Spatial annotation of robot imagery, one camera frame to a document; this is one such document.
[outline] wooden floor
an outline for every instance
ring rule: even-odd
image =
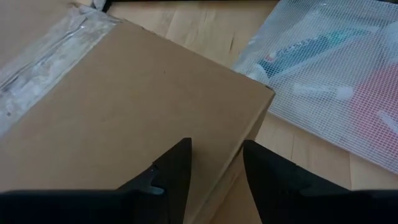
[[[80,0],[87,4],[91,0]],[[114,3],[109,13],[230,67],[277,1]],[[349,189],[398,189],[398,175],[268,114],[257,142]]]

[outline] light wood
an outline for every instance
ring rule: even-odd
[[[276,4],[277,1],[135,2],[114,4],[109,13],[230,67]],[[267,114],[257,142],[346,188],[398,189],[397,175],[271,114]]]

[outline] red item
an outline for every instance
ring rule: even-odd
[[[374,72],[354,91],[352,119],[374,150],[398,157],[398,65]]]

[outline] clear tape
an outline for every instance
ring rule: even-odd
[[[87,6],[67,17],[0,70],[0,136],[61,80],[119,20]]]
[[[398,4],[281,0],[233,69],[269,111],[398,173]]]

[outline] white mesh bag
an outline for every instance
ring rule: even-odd
[[[281,0],[233,68],[271,113],[398,173],[398,4]]]

